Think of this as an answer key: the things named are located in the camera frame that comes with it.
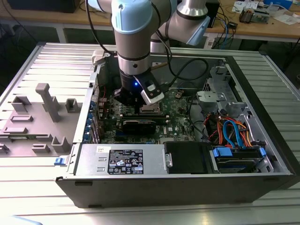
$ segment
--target table leg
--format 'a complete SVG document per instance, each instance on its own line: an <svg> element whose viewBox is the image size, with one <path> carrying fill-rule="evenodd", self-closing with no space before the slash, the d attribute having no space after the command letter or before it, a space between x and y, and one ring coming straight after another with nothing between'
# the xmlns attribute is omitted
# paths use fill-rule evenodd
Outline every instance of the table leg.
<svg viewBox="0 0 300 225"><path fill-rule="evenodd" d="M218 36L218 33L208 33L203 48L204 49L211 49L217 36Z"/></svg>
<svg viewBox="0 0 300 225"><path fill-rule="evenodd" d="M60 43L67 43L67 37L65 35L64 28L62 26L57 26L55 28L56 28L57 36L60 40Z"/></svg>

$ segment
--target aluminum extrusion table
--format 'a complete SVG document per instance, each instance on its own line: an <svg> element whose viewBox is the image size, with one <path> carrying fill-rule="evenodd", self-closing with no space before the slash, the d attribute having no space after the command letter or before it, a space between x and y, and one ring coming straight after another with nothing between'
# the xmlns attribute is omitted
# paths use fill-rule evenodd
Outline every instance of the aluminum extrusion table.
<svg viewBox="0 0 300 225"><path fill-rule="evenodd" d="M100 47L52 43L37 46L0 97L0 128L13 110L10 102L15 95L42 102L35 92L39 82L49 83L50 93L58 102L76 98L82 103L93 71L90 59L96 49ZM268 56L176 48L173 52L233 56L300 161L300 94ZM19 215L44 225L300 224L300 183L288 190L272 191L252 204L80 209L53 181L57 173L66 170L54 167L54 160L55 157L0 158L0 215Z"/></svg>

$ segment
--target warning label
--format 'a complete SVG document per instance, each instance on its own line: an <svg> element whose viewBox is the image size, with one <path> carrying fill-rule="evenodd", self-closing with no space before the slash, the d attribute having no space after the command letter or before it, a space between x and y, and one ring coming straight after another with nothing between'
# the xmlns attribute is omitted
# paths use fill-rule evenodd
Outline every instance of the warning label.
<svg viewBox="0 0 300 225"><path fill-rule="evenodd" d="M108 173L143 174L143 150L110 150Z"/></svg>

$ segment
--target wooden table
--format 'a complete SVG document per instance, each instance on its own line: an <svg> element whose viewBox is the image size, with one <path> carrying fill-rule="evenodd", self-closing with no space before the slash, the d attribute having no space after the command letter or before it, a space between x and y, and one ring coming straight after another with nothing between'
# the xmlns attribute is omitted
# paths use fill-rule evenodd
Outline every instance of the wooden table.
<svg viewBox="0 0 300 225"><path fill-rule="evenodd" d="M286 25L273 18L270 18L268 24L263 23L240 23L238 13L232 12L234 0L221 0L225 15L230 21L238 24L235 39L252 39L267 41L296 42L300 37L300 24ZM54 27L58 33L61 43L66 43L67 38L64 28L90 29L86 12L77 9L73 14L59 12L44 12L30 10L12 10L5 0L5 5L12 15L22 24L30 26ZM300 7L292 5L291 10L300 11ZM109 15L104 13L91 13L91 18L96 30L112 30ZM15 25L16 21L7 13L0 1L0 22L2 24ZM224 32L220 21L215 21L213 28L206 30L207 40L205 48L211 48L215 38L221 36Z"/></svg>
<svg viewBox="0 0 300 225"><path fill-rule="evenodd" d="M13 10L5 1L5 5L10 13L22 24L28 26L54 27L57 31L61 43L67 42L64 28L90 29L86 12L78 8L74 13L32 11L32 10ZM113 30L110 23L110 16L105 13L97 12L90 14L96 30ZM18 23L5 10L0 0L0 22L10 26Z"/></svg>
<svg viewBox="0 0 300 225"><path fill-rule="evenodd" d="M238 27L234 35L235 39L251 39L251 40L265 40L265 41L282 41L282 42L296 42L300 37L300 24L287 25L274 18L270 18L268 24L265 23L241 23L239 22L240 14L232 12L235 0L221 0L222 9L229 21L237 23ZM299 11L300 7L292 5L290 10ZM215 21L213 28L208 28L206 46L211 46L214 39L219 37L224 32L219 20Z"/></svg>

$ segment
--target gray floor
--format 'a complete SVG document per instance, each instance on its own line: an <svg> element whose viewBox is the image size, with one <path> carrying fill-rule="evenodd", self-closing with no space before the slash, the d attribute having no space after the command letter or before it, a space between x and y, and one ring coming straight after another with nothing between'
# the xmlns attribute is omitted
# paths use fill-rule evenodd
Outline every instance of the gray floor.
<svg viewBox="0 0 300 225"><path fill-rule="evenodd" d="M53 28L26 27L26 29L39 42L58 42L56 31ZM2 93L9 84L18 69L25 62L30 51L35 47L35 42L22 27L15 26L14 30L15 35L13 37L5 35L0 39L0 93ZM70 43L96 43L90 30L66 29L66 34ZM102 43L114 44L112 31L97 31L97 34ZM197 47L202 48L204 42L205 38L203 38ZM172 41L171 46L188 47L176 41ZM234 40L231 45L226 45L224 49L229 49L229 46L230 49L237 50L240 46L240 40ZM289 43L267 42L262 44L260 41L252 40L243 41L240 50L256 51L258 47L260 51L266 52L280 68L282 68L285 59L291 51L291 45ZM285 71L286 76L298 88L300 85L297 83L296 76L300 74L299 65L300 55L298 54Z"/></svg>

